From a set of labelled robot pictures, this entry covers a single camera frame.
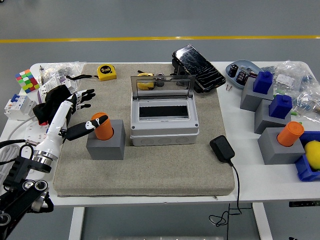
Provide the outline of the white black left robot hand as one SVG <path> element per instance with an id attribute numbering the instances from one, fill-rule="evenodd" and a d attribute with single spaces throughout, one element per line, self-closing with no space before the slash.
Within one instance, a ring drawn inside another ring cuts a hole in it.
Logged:
<path id="1" fill-rule="evenodd" d="M 95 96 L 94 91 L 94 89 L 81 90 L 63 99 L 53 119 L 49 122 L 46 138 L 35 147 L 32 160 L 41 163 L 58 160 L 65 140 L 73 141 L 84 137 L 109 120 L 109 117 L 104 113 L 102 116 L 94 117 L 92 120 L 68 128 L 70 117 L 76 110 L 91 106 L 83 102 L 91 100 Z"/>

